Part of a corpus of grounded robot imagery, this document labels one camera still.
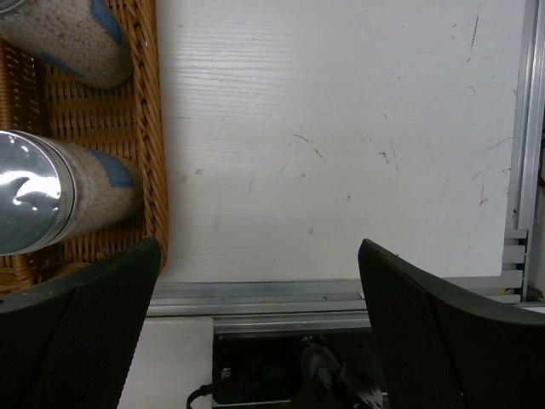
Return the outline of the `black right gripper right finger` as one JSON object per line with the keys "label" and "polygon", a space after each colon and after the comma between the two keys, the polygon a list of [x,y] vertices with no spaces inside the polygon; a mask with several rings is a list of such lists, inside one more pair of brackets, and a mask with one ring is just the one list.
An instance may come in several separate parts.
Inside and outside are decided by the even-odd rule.
{"label": "black right gripper right finger", "polygon": [[542,408],[544,316],[465,290],[366,239],[366,309],[393,408]]}

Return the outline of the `white canister silver lid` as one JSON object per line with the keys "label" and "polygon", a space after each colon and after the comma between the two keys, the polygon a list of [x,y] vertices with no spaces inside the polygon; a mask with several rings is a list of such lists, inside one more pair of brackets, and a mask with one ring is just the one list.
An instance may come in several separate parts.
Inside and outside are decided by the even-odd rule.
{"label": "white canister silver lid", "polygon": [[133,72],[127,35],[104,1],[2,1],[1,37],[97,89]]}
{"label": "white canister silver lid", "polygon": [[141,172],[109,153],[1,132],[1,253],[26,254],[121,222],[144,203]]}

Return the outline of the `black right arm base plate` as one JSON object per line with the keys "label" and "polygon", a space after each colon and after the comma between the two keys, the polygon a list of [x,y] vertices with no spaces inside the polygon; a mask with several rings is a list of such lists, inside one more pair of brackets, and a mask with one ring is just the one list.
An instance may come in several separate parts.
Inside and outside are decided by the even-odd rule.
{"label": "black right arm base plate", "polygon": [[186,407],[388,408],[381,364],[367,330],[215,338],[212,378]]}

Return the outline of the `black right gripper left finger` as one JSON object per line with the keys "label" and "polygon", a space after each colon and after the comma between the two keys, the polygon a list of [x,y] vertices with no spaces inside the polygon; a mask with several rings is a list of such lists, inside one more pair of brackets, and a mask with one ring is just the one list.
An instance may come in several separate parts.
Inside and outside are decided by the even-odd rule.
{"label": "black right gripper left finger", "polygon": [[3,408],[115,408],[162,261],[154,238],[1,299]]}

